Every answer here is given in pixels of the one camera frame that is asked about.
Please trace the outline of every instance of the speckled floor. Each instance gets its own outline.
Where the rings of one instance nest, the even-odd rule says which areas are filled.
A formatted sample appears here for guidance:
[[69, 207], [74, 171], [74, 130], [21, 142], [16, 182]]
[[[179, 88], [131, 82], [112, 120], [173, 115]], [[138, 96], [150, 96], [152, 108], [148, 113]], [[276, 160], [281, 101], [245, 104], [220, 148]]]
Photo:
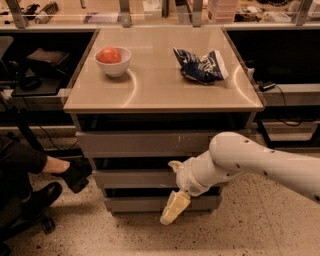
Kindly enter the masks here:
[[[36, 189], [52, 180], [60, 181], [32, 177]], [[45, 235], [35, 226], [8, 240], [13, 255], [319, 255], [320, 206], [257, 175], [230, 182], [212, 214], [180, 216], [169, 226], [155, 214], [113, 217], [92, 177], [76, 195], [61, 184], [48, 209], [56, 230]]]

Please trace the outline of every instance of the blue snack bag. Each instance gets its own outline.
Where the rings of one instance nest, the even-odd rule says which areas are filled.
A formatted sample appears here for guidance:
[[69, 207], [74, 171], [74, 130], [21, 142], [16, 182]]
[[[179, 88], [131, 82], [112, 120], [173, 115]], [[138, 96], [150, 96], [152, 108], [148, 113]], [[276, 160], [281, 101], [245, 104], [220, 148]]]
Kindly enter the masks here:
[[183, 49], [173, 48], [173, 52], [181, 66], [181, 75], [187, 79], [212, 84], [229, 75], [219, 51], [211, 51], [201, 58]]

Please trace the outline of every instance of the red fruit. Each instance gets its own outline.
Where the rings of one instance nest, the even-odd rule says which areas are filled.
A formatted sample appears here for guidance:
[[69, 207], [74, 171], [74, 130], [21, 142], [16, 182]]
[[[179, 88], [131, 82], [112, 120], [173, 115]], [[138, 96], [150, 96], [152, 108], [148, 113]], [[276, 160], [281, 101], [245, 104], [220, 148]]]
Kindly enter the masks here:
[[106, 64], [115, 64], [121, 62], [121, 53], [119, 50], [107, 46], [98, 53], [97, 59]]

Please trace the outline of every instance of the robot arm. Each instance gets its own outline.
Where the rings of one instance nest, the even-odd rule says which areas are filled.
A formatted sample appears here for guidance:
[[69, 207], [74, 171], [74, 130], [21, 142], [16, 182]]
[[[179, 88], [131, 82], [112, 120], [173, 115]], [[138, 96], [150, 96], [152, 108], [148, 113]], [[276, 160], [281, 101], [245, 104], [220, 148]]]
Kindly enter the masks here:
[[263, 175], [317, 203], [320, 202], [320, 159], [266, 148], [234, 132], [222, 132], [209, 150], [185, 162], [169, 162], [179, 192], [172, 191], [160, 219], [168, 225], [188, 207], [191, 196], [245, 172]]

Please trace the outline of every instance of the bowl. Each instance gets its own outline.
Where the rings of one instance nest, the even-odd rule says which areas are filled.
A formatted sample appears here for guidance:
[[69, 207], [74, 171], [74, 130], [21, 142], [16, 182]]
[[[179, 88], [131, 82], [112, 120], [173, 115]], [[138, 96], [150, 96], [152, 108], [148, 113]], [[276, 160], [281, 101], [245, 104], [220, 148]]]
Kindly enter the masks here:
[[113, 48], [117, 49], [120, 52], [121, 62], [115, 63], [115, 64], [106, 64], [98, 61], [97, 55], [102, 49], [96, 52], [96, 54], [94, 55], [94, 59], [97, 65], [99, 66], [99, 68], [102, 70], [102, 72], [104, 72], [105, 74], [111, 77], [119, 77], [123, 75], [129, 67], [130, 60], [131, 60], [131, 52], [127, 48], [123, 48], [123, 47], [113, 47]]

